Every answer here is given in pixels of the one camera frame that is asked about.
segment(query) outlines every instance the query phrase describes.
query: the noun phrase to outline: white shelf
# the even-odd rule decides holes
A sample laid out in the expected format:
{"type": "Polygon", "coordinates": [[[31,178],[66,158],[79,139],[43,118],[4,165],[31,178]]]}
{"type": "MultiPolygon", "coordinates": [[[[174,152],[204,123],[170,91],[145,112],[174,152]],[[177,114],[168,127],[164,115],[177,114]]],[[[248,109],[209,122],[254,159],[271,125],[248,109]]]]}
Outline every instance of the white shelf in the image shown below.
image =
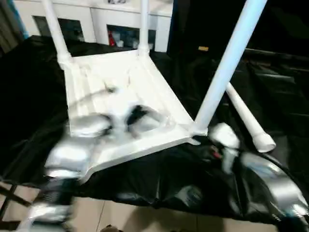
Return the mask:
{"type": "MultiPolygon", "coordinates": [[[[15,0],[15,1],[36,1],[41,0],[15,0]]],[[[124,4],[109,4],[108,0],[52,0],[52,3],[99,8],[122,12],[140,12],[140,0],[127,0],[124,4]]],[[[149,0],[150,14],[171,17],[173,11],[173,0],[149,0]]]]}

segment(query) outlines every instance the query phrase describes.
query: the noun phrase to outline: red object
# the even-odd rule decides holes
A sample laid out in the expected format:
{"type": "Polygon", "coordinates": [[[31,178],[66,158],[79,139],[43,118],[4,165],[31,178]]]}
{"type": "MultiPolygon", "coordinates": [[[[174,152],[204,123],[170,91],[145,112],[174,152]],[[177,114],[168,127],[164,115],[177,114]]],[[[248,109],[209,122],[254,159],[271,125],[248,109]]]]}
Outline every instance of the red object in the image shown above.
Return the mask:
{"type": "Polygon", "coordinates": [[[116,45],[116,42],[115,42],[114,38],[112,37],[112,32],[110,30],[108,31],[108,40],[109,40],[110,46],[116,45]]]}

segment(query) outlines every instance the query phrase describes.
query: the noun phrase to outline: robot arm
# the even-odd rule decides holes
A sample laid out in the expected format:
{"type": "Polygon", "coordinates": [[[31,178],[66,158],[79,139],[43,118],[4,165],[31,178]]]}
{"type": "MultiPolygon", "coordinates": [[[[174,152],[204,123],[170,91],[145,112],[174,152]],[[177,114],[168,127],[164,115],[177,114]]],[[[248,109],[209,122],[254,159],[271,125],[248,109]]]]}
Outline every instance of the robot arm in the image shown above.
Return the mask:
{"type": "Polygon", "coordinates": [[[99,138],[112,128],[108,116],[90,115],[67,124],[63,138],[46,161],[49,182],[42,188],[31,206],[28,218],[18,232],[64,232],[64,223],[71,212],[73,193],[89,166],[99,138]]]}

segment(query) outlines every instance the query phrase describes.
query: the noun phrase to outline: black tablecloth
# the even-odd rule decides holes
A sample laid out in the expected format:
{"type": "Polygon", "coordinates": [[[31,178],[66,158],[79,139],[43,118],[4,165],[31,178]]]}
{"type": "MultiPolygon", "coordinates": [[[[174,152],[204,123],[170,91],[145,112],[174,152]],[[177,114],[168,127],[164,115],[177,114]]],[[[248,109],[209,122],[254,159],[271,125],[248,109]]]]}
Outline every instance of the black tablecloth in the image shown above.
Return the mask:
{"type": "MultiPolygon", "coordinates": [[[[73,56],[124,50],[96,43],[67,42],[73,56]]],[[[163,53],[151,58],[192,117],[195,117],[218,65],[207,55],[163,53]]],[[[270,153],[309,190],[308,73],[306,60],[246,52],[232,84],[277,148],[270,153]]],[[[43,166],[67,120],[64,74],[49,38],[31,37],[0,59],[2,181],[39,187],[43,166]]],[[[226,96],[211,125],[226,122],[255,151],[252,139],[226,96]]],[[[210,153],[210,142],[183,144],[93,174],[74,194],[135,205],[272,223],[267,210],[242,197],[237,176],[227,176],[210,153]]]]}

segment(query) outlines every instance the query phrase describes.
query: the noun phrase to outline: beige floor tile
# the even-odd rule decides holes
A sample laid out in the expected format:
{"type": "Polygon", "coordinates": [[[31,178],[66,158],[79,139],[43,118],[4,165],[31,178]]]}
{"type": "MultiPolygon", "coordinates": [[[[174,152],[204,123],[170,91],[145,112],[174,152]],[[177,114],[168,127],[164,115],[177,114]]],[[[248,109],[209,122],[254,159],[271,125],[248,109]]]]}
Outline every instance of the beige floor tile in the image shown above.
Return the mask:
{"type": "Polygon", "coordinates": [[[124,232],[170,232],[179,229],[195,232],[197,222],[193,214],[106,201],[98,232],[110,224],[124,232]]]}
{"type": "Polygon", "coordinates": [[[198,216],[198,232],[276,232],[273,225],[237,221],[227,218],[198,216]]]}
{"type": "Polygon", "coordinates": [[[75,198],[74,214],[69,221],[74,232],[96,232],[104,201],[92,198],[75,198]]]}
{"type": "MultiPolygon", "coordinates": [[[[20,196],[26,201],[32,202],[38,195],[39,190],[37,188],[28,188],[24,186],[18,186],[15,195],[20,196]]],[[[28,208],[20,205],[16,202],[10,201],[7,210],[5,211],[3,220],[23,220],[27,216],[28,208]]]]}
{"type": "MultiPolygon", "coordinates": [[[[9,190],[10,187],[11,187],[11,185],[5,184],[5,183],[3,183],[3,182],[0,182],[0,185],[1,185],[2,187],[5,187],[7,190],[9,190]]],[[[0,195],[0,207],[2,206],[4,200],[5,200],[5,196],[0,195]]]]}

